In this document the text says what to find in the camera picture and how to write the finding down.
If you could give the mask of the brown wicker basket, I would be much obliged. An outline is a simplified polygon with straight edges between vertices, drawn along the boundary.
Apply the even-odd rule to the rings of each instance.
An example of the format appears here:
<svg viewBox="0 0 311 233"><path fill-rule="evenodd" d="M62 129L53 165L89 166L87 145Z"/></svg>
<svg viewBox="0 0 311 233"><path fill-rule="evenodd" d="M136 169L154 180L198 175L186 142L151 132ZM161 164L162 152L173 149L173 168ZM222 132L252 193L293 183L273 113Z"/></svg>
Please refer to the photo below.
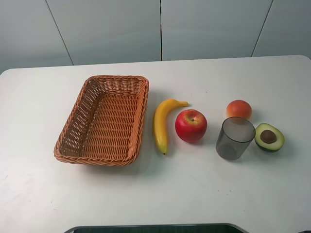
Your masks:
<svg viewBox="0 0 311 233"><path fill-rule="evenodd" d="M134 162L143 135L149 81L142 76L88 78L54 147L64 163L125 166Z"/></svg>

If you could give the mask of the yellow banana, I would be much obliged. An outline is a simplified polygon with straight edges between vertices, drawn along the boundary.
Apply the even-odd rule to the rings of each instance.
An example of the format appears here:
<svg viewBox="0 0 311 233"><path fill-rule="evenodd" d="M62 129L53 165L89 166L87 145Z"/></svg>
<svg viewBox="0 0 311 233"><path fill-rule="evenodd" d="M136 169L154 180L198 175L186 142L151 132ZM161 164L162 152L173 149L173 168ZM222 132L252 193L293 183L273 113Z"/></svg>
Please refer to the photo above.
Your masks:
<svg viewBox="0 0 311 233"><path fill-rule="evenodd" d="M166 154L168 150L168 135L166 127L167 115L174 109L180 107L187 107L189 105L186 101L177 101L175 99L167 99L158 105L155 110L153 118L153 132L157 149Z"/></svg>

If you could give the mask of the grey translucent cup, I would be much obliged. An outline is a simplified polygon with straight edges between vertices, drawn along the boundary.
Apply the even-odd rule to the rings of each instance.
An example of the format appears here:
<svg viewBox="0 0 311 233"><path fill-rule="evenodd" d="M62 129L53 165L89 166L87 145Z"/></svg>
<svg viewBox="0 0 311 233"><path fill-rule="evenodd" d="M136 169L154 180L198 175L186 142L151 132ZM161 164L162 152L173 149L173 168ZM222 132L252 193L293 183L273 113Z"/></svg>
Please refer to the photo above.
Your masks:
<svg viewBox="0 0 311 233"><path fill-rule="evenodd" d="M238 160L255 135L255 127L250 121L237 116L229 117L222 123L216 142L216 151L225 160Z"/></svg>

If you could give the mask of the dark monitor edge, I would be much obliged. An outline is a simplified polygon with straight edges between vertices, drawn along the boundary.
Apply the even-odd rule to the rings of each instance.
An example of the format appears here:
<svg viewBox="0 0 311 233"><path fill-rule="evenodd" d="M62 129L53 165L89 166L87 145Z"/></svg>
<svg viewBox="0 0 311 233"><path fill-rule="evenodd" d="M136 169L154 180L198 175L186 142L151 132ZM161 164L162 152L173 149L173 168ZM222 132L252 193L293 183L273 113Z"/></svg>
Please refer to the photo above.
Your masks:
<svg viewBox="0 0 311 233"><path fill-rule="evenodd" d="M190 223L156 225L77 226L67 233L244 233L246 230L229 223Z"/></svg>

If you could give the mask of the orange peach fruit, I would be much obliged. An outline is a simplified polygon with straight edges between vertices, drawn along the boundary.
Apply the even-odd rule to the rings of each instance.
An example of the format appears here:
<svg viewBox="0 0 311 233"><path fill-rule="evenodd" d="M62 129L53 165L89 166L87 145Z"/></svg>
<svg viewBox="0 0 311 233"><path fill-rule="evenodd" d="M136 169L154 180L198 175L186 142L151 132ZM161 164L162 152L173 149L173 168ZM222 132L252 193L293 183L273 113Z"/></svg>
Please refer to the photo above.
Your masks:
<svg viewBox="0 0 311 233"><path fill-rule="evenodd" d="M241 117L249 120L252 115L252 108L249 103L243 100L234 100L226 108L227 117Z"/></svg>

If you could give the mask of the red apple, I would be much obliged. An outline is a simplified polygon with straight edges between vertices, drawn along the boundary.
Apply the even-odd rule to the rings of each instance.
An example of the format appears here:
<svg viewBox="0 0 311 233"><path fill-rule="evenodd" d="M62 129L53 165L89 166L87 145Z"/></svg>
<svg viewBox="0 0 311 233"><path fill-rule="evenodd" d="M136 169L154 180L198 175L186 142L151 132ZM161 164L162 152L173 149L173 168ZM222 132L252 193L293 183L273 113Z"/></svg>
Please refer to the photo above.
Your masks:
<svg viewBox="0 0 311 233"><path fill-rule="evenodd" d="M194 109L180 112L175 121L175 131L180 139L187 143L200 140L206 133L207 120L205 116Z"/></svg>

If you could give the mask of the halved avocado with pit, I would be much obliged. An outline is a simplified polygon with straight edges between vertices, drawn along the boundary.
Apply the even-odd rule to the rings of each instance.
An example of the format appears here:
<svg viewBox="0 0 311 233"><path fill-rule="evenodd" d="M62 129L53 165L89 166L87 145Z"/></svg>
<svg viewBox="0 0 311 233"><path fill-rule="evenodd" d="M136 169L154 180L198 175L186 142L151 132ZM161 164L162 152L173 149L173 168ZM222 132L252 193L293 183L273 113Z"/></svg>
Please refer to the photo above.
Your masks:
<svg viewBox="0 0 311 233"><path fill-rule="evenodd" d="M274 126L261 123L256 127L256 145L263 151L274 153L279 151L285 142L285 137L280 130Z"/></svg>

